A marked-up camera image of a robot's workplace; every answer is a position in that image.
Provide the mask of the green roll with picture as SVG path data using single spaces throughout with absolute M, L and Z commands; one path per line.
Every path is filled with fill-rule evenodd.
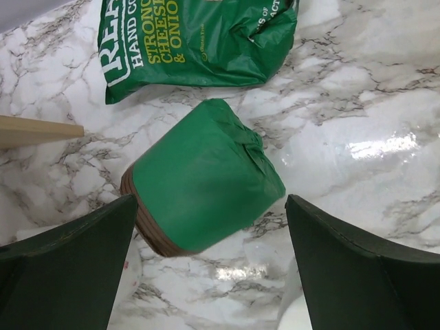
M 285 195 L 258 133 L 204 100 L 127 168 L 136 228 L 163 257 L 191 256 L 251 226 Z

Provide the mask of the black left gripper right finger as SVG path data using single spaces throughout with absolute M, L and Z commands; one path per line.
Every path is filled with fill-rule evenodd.
M 383 239 L 298 195 L 285 204 L 313 329 L 438 329 L 439 255 Z

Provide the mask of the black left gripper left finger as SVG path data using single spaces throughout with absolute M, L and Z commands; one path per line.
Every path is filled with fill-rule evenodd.
M 1 247 L 1 328 L 106 329 L 137 211 L 125 195 Z

